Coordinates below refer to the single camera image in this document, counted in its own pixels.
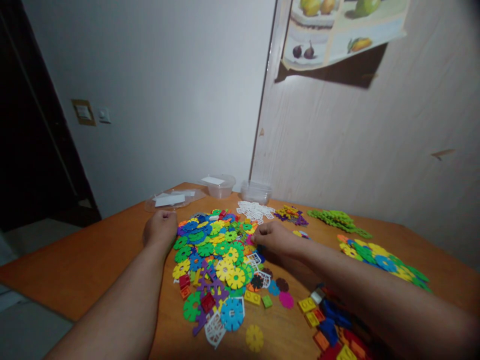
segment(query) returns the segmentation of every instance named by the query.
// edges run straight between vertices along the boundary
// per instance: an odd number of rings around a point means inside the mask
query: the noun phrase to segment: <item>green block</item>
[[[264,296],[261,298],[261,300],[263,301],[263,306],[265,306],[265,309],[268,309],[268,308],[271,308],[273,303],[272,303],[272,299],[270,298],[270,296]]]

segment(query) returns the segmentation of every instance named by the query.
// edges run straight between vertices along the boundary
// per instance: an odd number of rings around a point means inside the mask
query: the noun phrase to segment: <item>forearm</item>
[[[145,359],[155,334],[165,251],[144,248],[47,359]]]
[[[477,319],[385,271],[311,240],[300,241],[291,255],[400,355],[459,359],[474,350]]]

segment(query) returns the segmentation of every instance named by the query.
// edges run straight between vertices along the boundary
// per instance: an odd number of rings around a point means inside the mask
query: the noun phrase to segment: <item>fruit poster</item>
[[[297,71],[337,63],[404,37],[410,0],[292,0],[282,63]]]

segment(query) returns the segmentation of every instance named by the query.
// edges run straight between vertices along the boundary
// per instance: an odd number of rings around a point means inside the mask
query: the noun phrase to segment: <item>wooden table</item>
[[[176,187],[193,188],[201,186],[183,183]],[[222,200],[207,196],[178,209],[178,221],[186,220],[194,213],[210,212],[213,209],[230,209],[235,212],[239,200],[237,193]],[[279,209],[284,204],[287,203],[271,200],[268,205]],[[304,212],[312,209],[295,206]],[[142,231],[151,215],[144,210],[143,202],[132,206],[0,267],[0,283],[76,321],[142,249]],[[373,234],[372,242],[429,277],[430,288],[437,296],[479,314],[480,276],[476,271],[402,225],[358,216],[352,218],[358,227]],[[299,230],[307,232],[313,241],[339,249],[336,235],[341,231],[314,218],[307,217],[307,220],[310,225]],[[298,229],[289,222],[284,225],[291,230]],[[228,332],[216,351],[207,342],[203,331],[193,337],[194,324],[184,319],[179,285],[173,284],[174,253],[176,251],[169,254],[165,264],[152,358],[318,357],[320,352],[312,340],[315,330],[309,328],[297,306],[287,310],[281,306],[278,297],[274,296],[271,296],[273,307],[267,310],[263,306],[245,303],[246,316],[243,325],[236,332]],[[310,270],[298,262],[279,258],[273,261],[275,264],[267,262],[266,267],[273,271],[275,279],[282,277],[288,281],[290,293],[296,301],[308,297],[319,282]],[[267,293],[268,291],[263,289],[261,294]],[[139,298],[138,305],[141,306],[141,303],[142,299]],[[246,330],[251,324],[259,325],[264,335],[264,347],[258,354],[251,352],[245,342]]]

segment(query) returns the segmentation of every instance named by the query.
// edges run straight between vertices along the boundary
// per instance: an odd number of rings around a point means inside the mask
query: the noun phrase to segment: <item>wall switch plate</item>
[[[99,107],[98,108],[98,121],[104,124],[111,124],[110,121],[110,111],[108,107]]]
[[[71,101],[75,109],[76,118],[80,125],[97,126],[95,123],[94,112],[88,100],[74,100]]]

